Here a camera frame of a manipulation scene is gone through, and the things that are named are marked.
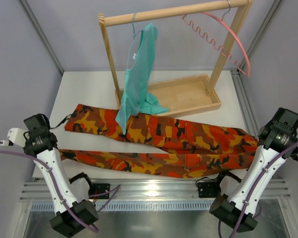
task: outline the wooden rod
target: wooden rod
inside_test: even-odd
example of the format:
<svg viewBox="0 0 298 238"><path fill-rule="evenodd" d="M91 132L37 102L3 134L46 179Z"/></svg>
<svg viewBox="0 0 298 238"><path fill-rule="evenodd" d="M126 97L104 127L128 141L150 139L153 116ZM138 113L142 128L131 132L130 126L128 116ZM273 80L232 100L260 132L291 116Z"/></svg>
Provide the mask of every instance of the wooden rod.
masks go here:
<svg viewBox="0 0 298 238"><path fill-rule="evenodd" d="M107 29L106 29L106 26L104 23L104 14L98 15L98 22L99 22L99 26L101 29L101 34L103 35L105 49L106 49L106 53L107 53L107 57L108 57L108 61L109 61L109 66L110 66L111 74L113 75L113 80L114 80L114 85L115 85L115 89L116 89L116 93L117 93L118 102L120 104L121 103L121 95L120 95L119 84L118 84L118 80L117 80L115 64L114 64L113 56L112 56L111 50L110 50Z"/></svg>
<svg viewBox="0 0 298 238"><path fill-rule="evenodd" d="M247 5L250 0L229 0L231 7L240 7ZM186 14L193 14L198 12L204 11L214 11L229 8L229 3L227 0L220 0L220 1L212 1L212 2L205 2L199 3L194 5L188 6L178 6L172 8L165 8L153 11L144 11L144 12L137 12L135 16L134 22L139 21L150 21L160 18L172 17L172 16L181 16ZM117 26L131 23L133 20L134 14L126 14L120 16L110 16L106 17L105 25L107 26Z"/></svg>
<svg viewBox="0 0 298 238"><path fill-rule="evenodd" d="M249 9L251 7L253 3L253 0L250 0L249 3L245 6L240 6L238 9L237 9L237 12L235 14L235 17L233 19L233 22L230 26L230 28L234 31L234 33L236 35L239 34L242 26L243 26L243 23L244 23L244 20L246 19L247 17L247 14L249 12ZM206 86L206 93L208 96L210 96L214 90L214 87L220 77L220 74L224 68L224 65L227 61L227 56L228 56L228 53L231 52L233 46L234 46L234 43L235 43L235 38L228 32L227 36L226 36L226 39L224 41L224 44L223 44L223 48L224 48L224 51L220 53L219 57L218 57L218 60L215 64L215 67L213 69L213 72L212 72L212 75L210 77L210 81L209 81L209 84Z"/></svg>

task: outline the camouflage pants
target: camouflage pants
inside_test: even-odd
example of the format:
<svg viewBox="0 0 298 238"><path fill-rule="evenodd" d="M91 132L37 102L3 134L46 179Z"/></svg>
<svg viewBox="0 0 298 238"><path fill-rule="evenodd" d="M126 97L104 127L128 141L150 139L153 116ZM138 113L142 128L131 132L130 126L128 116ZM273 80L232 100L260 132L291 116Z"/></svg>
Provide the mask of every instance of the camouflage pants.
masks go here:
<svg viewBox="0 0 298 238"><path fill-rule="evenodd" d="M257 140L238 128L147 114L130 117L123 135L115 121L116 114L117 110L80 104L65 130L147 144L169 154L60 150L62 159L104 169L186 179L249 168L257 148Z"/></svg>

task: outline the turquoise garment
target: turquoise garment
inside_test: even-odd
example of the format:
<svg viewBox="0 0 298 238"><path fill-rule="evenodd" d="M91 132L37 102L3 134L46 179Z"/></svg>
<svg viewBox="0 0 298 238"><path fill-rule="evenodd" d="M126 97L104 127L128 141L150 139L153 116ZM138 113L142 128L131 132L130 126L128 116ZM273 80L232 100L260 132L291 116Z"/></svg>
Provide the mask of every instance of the turquoise garment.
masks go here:
<svg viewBox="0 0 298 238"><path fill-rule="evenodd" d="M122 128L123 134L126 134L127 121L130 116L136 116L139 112L159 114L169 111L168 108L160 106L152 93L148 93L148 81L155 59L154 42L157 36L158 30L152 23L141 31L134 66L125 72L124 94L116 116L116 122Z"/></svg>

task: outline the white tabletop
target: white tabletop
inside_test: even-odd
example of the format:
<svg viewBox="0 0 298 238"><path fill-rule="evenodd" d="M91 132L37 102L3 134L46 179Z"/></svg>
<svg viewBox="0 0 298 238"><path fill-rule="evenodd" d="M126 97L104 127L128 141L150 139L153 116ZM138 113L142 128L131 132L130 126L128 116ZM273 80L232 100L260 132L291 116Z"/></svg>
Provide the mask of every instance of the white tabletop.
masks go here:
<svg viewBox="0 0 298 238"><path fill-rule="evenodd" d="M120 87L124 85L124 71L118 71ZM207 73L211 71L154 71L149 82L159 82L180 77ZM109 71L96 72L65 72L53 106L50 117L51 126L56 126L66 115L71 114L78 104L92 107L116 109L114 83ZM236 91L230 71L223 71L215 86L215 90L222 102L216 111L200 113L180 119L213 125L239 127L245 130L242 113L239 107ZM69 132L60 126L53 130L58 139L60 149L111 151L111 152L138 152L138 153L166 153L158 148L128 142L115 141L101 135ZM92 179L169 179L168 177L128 173L100 169L72 160L62 161L69 178L84 172ZM33 177L42 178L37 167Z"/></svg>

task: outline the wooden frame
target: wooden frame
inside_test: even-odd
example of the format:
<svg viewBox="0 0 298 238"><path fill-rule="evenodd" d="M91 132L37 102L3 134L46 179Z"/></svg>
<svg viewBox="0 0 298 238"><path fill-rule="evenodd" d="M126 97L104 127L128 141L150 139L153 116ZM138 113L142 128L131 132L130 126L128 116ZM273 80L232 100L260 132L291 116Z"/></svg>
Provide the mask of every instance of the wooden frame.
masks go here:
<svg viewBox="0 0 298 238"><path fill-rule="evenodd" d="M181 16L181 15L193 14L198 12L220 10L220 9L225 9L230 7L231 8L238 7L235 17L233 19L233 22L230 26L231 29L235 32L235 34L238 35L252 3L253 3L253 0L230 0L229 2L227 0L220 0L220 1L206 2L206 3L194 4L194 5L188 5L188 6L173 7L173 8L152 10L152 11L146 11L146 12L137 12L134 22L149 21L154 19ZM116 69L115 69L114 60L110 49L106 27L131 23L133 20L133 16L134 16L133 14L126 14L126 15L112 16L112 17L105 18L104 14L98 15L99 25L104 39L107 57L108 57L108 61L109 61L111 73L113 76L115 89L116 89L118 106L121 103L123 89L119 88ZM230 33L228 33L223 45L224 47L223 54L226 55L226 57L220 53L210 79L207 77L207 75L196 75L196 76L175 79L167 82L150 84L148 86L149 91L152 92L155 96L157 96L162 106L169 107L170 109L170 112L164 113L161 115L178 117L178 116L186 116L186 115L191 115L195 113L216 110L220 108L221 102L218 96L216 95L214 87L224 68L228 53L232 50L234 43L235 43L234 37ZM159 93L159 89L161 88L164 89L163 94ZM193 92L190 92L190 90L193 90L196 88L198 89L198 91L194 90L194 93L201 94L201 95L198 95L197 97L192 97ZM165 98L165 97L168 97L168 95L177 96L178 93L181 94L179 95L178 98L174 98L174 97Z"/></svg>

